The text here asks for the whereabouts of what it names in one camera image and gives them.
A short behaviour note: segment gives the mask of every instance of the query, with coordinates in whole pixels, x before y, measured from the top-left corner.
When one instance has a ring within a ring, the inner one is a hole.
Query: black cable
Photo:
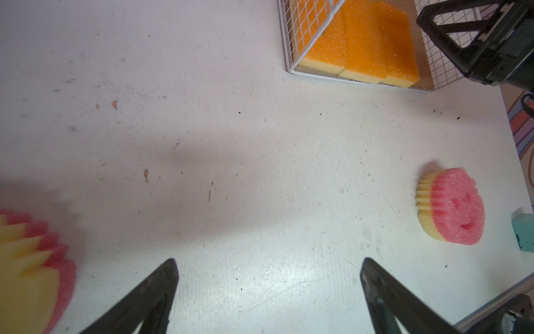
[[[534,109],[532,109],[527,104],[527,98],[530,98],[531,100],[534,100],[534,93],[531,91],[521,98],[521,106],[523,107],[523,110],[525,110],[525,113],[527,113],[528,116],[534,118]]]

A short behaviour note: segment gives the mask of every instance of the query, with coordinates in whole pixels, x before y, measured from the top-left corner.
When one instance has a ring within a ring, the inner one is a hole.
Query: smiley face sponge
[[[426,174],[417,185],[418,218],[434,239],[474,245],[484,230],[484,203],[463,168]]]
[[[45,221],[0,210],[0,332],[48,334],[68,306],[76,266]]]

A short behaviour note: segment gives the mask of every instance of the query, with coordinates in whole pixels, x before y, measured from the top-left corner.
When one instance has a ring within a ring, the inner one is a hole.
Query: white wire basket
[[[392,5],[401,6],[407,12],[411,21],[412,38],[421,80],[409,89],[430,91],[461,78],[462,73],[434,45],[415,22],[423,7],[443,0],[387,1]],[[345,0],[278,0],[286,65],[290,73],[355,84],[369,84],[315,71],[299,65],[344,2]],[[462,10],[438,15],[434,21],[438,25],[475,21],[481,19],[481,13],[485,17],[491,15],[493,10],[494,8],[490,6]],[[477,32],[453,33],[450,34],[450,37],[459,46],[465,47],[471,43],[476,35]],[[385,84],[374,86],[393,87]]]

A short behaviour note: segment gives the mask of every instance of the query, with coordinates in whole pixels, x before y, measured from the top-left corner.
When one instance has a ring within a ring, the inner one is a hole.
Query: sponge
[[[519,248],[524,252],[534,253],[534,214],[522,213],[512,219]]]
[[[406,12],[384,2],[374,3],[379,18],[388,76],[383,83],[408,88],[419,81],[419,71]]]
[[[343,27],[347,41],[347,66],[339,76],[379,83],[388,76],[380,23],[370,0],[346,0]]]
[[[299,65],[338,75],[347,64],[347,44],[343,35],[342,9],[332,18],[325,31]]]
[[[463,168],[426,174],[417,185],[418,218],[437,240],[474,245],[484,230],[484,203]]]
[[[48,224],[0,210],[0,323],[13,334],[48,334],[74,291],[76,266]]]

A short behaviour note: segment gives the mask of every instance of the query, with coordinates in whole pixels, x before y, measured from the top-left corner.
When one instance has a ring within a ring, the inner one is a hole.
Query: table surface
[[[48,220],[78,265],[54,333],[169,257],[170,333],[371,333],[365,257],[451,323],[534,268],[497,87],[291,75],[276,1],[4,1],[0,60],[0,204]],[[436,166],[476,180],[477,245],[420,227],[415,185]]]

